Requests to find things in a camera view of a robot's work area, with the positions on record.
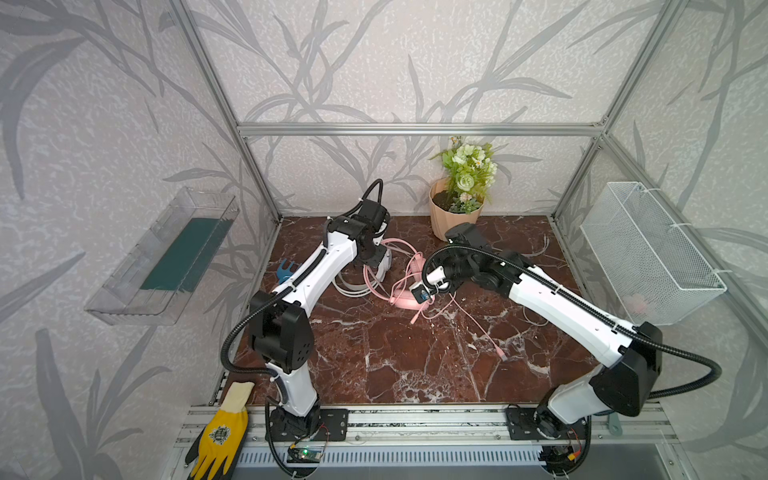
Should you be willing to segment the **pink headphones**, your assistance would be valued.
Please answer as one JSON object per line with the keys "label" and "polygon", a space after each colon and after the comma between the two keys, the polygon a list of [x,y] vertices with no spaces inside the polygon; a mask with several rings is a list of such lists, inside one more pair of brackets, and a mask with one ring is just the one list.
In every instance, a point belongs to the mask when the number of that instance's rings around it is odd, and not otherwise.
{"label": "pink headphones", "polygon": [[363,279],[370,292],[389,305],[403,310],[416,311],[412,321],[415,322],[418,316],[429,306],[431,306],[433,300],[425,300],[419,303],[414,297],[414,294],[410,291],[409,286],[412,286],[417,278],[421,275],[426,262],[426,258],[423,253],[418,251],[410,243],[399,238],[385,238],[381,241],[381,244],[387,248],[388,251],[396,245],[401,245],[406,248],[405,253],[409,254],[409,260],[405,268],[405,276],[400,280],[397,280],[390,289],[388,296],[381,294],[377,290],[377,286],[372,282],[373,270],[369,266],[363,267]]}

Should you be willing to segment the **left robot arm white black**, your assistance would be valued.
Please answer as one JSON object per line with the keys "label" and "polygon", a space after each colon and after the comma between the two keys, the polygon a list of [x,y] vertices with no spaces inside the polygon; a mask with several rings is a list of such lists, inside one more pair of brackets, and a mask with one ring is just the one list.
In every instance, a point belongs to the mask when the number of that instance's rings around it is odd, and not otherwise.
{"label": "left robot arm white black", "polygon": [[[382,197],[383,181],[376,179],[353,208],[327,220],[322,242],[312,255],[273,291],[259,291],[251,298],[249,313],[221,347],[226,371],[269,376],[278,387],[280,406],[293,417],[310,416],[318,404],[307,366],[314,351],[309,317],[317,301],[350,263],[372,268],[378,281],[391,266],[391,254],[383,244],[390,216]],[[252,349],[265,360],[265,367],[237,366],[230,359],[231,347],[244,329],[250,331]]]}

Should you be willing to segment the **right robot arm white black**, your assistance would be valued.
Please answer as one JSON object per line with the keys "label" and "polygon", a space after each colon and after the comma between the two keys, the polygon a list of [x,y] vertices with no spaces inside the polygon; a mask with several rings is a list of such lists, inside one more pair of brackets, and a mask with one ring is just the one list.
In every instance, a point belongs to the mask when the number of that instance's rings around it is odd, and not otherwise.
{"label": "right robot arm white black", "polygon": [[[636,417],[648,400],[689,393],[718,380],[714,360],[664,344],[649,322],[634,325],[598,308],[556,282],[524,255],[495,250],[471,223],[451,228],[447,245],[434,251],[410,289],[418,303],[452,294],[471,282],[521,305],[569,335],[598,361],[598,367],[548,392],[530,427],[557,439],[590,416],[616,412]],[[707,367],[702,377],[657,390],[663,357],[671,355]]]}

